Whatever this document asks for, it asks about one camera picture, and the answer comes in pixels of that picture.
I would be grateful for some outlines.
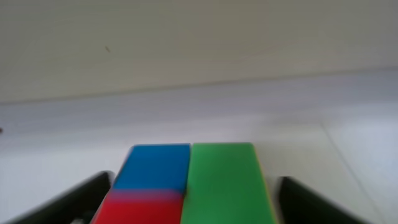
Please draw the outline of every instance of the red surface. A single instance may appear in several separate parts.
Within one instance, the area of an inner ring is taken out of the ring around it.
[[[106,199],[93,224],[180,224],[183,198],[174,200]]]

